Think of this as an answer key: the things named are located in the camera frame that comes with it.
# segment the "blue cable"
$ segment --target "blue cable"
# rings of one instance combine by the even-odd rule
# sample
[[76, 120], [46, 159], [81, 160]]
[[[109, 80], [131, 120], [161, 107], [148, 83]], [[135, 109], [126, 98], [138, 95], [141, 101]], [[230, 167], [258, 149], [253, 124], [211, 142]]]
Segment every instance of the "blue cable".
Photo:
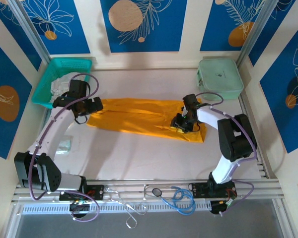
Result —
[[[194, 198], [193, 198], [193, 195], [191, 194], [191, 192], [189, 190], [182, 189], [182, 188], [175, 187], [175, 186], [172, 186], [171, 188], [176, 189], [176, 192], [174, 193], [173, 198], [171, 199], [171, 201], [173, 202], [173, 205], [171, 203], [167, 202], [164, 198], [161, 198], [162, 201], [169, 207], [175, 209], [181, 215], [184, 215], [184, 216], [192, 215], [195, 211], [195, 201], [194, 201]], [[179, 193], [181, 194], [181, 196], [179, 198], [176, 198], [177, 194], [179, 194]], [[191, 201], [190, 206], [188, 206], [187, 208], [179, 208], [177, 206], [176, 202], [181, 201], [184, 197], [187, 197], [190, 199], [190, 201]]]

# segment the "gray floor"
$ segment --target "gray floor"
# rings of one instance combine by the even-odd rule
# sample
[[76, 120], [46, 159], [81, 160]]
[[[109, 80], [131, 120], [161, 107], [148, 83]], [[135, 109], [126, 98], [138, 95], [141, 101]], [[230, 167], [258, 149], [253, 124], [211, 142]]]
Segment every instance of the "gray floor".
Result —
[[23, 215], [17, 238], [279, 238], [283, 237], [270, 200], [246, 200], [223, 218], [210, 212], [182, 216], [176, 212], [135, 215], [128, 229], [127, 213], [100, 214], [79, 223], [70, 215]]

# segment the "plastic basket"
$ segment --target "plastic basket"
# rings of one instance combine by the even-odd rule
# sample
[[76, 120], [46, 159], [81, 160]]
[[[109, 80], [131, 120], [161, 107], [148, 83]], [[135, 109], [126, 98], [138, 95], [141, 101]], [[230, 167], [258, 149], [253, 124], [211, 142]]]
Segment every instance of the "plastic basket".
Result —
[[32, 96], [32, 102], [51, 109], [51, 83], [71, 72], [90, 73], [92, 61], [89, 59], [54, 58], [46, 68]]

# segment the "white wall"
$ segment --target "white wall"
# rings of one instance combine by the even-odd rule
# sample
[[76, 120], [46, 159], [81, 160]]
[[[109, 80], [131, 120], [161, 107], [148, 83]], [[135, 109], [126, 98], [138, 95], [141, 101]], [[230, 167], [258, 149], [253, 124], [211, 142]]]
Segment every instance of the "white wall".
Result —
[[[0, 47], [32, 85], [32, 95], [33, 89], [36, 87], [41, 73], [35, 70], [29, 59], [1, 21]], [[8, 209], [15, 186], [18, 183], [13, 158], [17, 152], [27, 150], [28, 146], [35, 140], [42, 124], [44, 108], [33, 105], [30, 102], [31, 95], [21, 118], [9, 156], [6, 160], [0, 157], [0, 233], [4, 222], [8, 219]]]
[[74, 0], [91, 54], [94, 69], [150, 69], [198, 67], [204, 56], [231, 56], [239, 51], [200, 52], [213, 0], [188, 0], [179, 52], [110, 53], [99, 0]]
[[287, 154], [270, 108], [260, 86], [278, 55], [298, 30], [298, 0], [277, 30], [276, 34], [252, 68], [246, 62], [242, 69], [246, 95], [257, 124], [257, 141], [266, 152], [272, 170], [279, 179], [298, 230], [298, 149]]

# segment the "orange cloth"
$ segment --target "orange cloth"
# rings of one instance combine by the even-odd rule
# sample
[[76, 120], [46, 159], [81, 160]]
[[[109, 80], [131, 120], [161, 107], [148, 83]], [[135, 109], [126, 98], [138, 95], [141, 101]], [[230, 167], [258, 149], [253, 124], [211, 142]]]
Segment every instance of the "orange cloth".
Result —
[[202, 123], [198, 132], [183, 133], [171, 128], [172, 119], [182, 113], [182, 101], [158, 101], [148, 99], [105, 99], [104, 109], [93, 113], [87, 125], [101, 129], [151, 135], [164, 138], [203, 142], [206, 127]]

